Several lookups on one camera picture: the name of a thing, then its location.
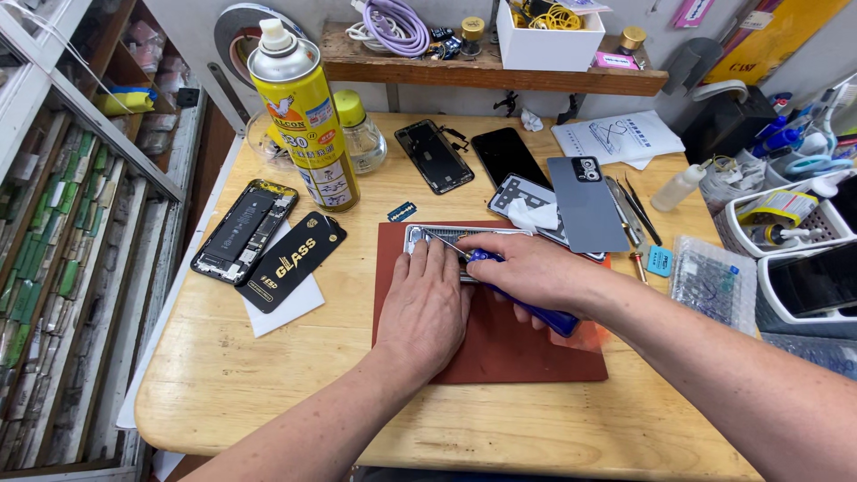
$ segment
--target spray can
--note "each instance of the spray can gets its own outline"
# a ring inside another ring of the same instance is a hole
[[[312,42],[286,32],[279,19],[259,26],[259,47],[247,60],[250,77],[315,204],[343,213],[360,200],[360,189],[321,53]]]

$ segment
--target phone battery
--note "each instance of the phone battery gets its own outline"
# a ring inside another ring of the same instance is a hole
[[[247,194],[203,252],[234,262],[273,206],[273,201],[270,196]]]

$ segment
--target screwdriver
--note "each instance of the screwdriver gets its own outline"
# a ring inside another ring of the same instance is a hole
[[[446,241],[441,236],[435,234],[434,232],[431,232],[428,229],[424,229],[424,231],[426,233],[428,233],[429,235],[431,235],[432,238],[438,238],[443,244],[445,244],[446,246],[449,246],[453,250],[456,250],[458,252],[458,255],[463,257],[468,263],[474,262],[474,261],[487,260],[487,259],[491,259],[491,260],[494,260],[496,262],[505,262],[506,261],[505,259],[503,259],[502,256],[496,255],[495,253],[491,253],[491,252],[488,252],[488,251],[480,249],[480,248],[476,248],[475,250],[473,250],[470,253],[465,253],[462,250],[456,248],[455,245],[453,245],[449,241]],[[578,323],[580,323],[580,320],[575,315],[572,315],[571,313],[566,313],[565,311],[557,311],[557,310],[545,310],[544,308],[539,308],[537,306],[533,306],[532,304],[523,303],[521,301],[518,301],[515,297],[513,297],[509,293],[504,292],[503,290],[501,290],[497,286],[490,285],[488,283],[483,283],[483,284],[485,286],[491,288],[495,292],[498,292],[499,294],[505,296],[506,298],[508,298],[509,300],[514,302],[515,304],[519,305],[521,308],[524,308],[525,310],[527,310],[527,312],[529,312],[531,315],[535,316],[539,320],[542,320],[544,322],[544,324],[548,325],[559,336],[562,336],[563,338],[570,337],[572,335],[572,333],[574,332],[574,329],[578,326]]]

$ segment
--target white plastic bottle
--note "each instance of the white plastic bottle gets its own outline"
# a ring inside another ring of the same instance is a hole
[[[689,166],[679,172],[651,197],[651,205],[658,211],[672,211],[679,202],[684,201],[699,187],[699,181],[705,177],[705,167],[709,163]]]

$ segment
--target white plastic basket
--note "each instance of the white plastic basket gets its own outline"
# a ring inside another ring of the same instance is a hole
[[[848,171],[851,176],[857,176],[857,169],[850,169]],[[788,190],[801,184],[803,184],[803,182],[788,184],[777,189]],[[833,203],[830,201],[823,201],[802,223],[800,223],[799,226],[800,228],[810,230],[821,228],[821,234],[809,241],[805,241],[800,238],[789,239],[789,241],[786,241],[786,243],[779,246],[767,246],[762,248],[753,244],[738,224],[738,216],[735,214],[735,207],[743,206],[759,197],[767,196],[771,191],[772,190],[766,190],[764,192],[739,197],[738,199],[730,201],[723,211],[714,217],[714,226],[717,228],[717,233],[720,234],[720,239],[723,242],[724,248],[734,253],[758,259],[762,256],[768,256],[775,253],[789,253],[793,251],[823,248],[825,246],[847,243],[848,241],[857,239],[857,234],[848,228],[848,225],[845,223],[842,216],[840,216],[836,211]]]
[[[831,310],[812,317],[798,318],[786,310],[774,293],[768,275],[771,264],[807,257],[819,251],[824,249],[778,253],[758,260],[756,325],[759,331],[857,340],[857,316],[844,316],[839,310]]]

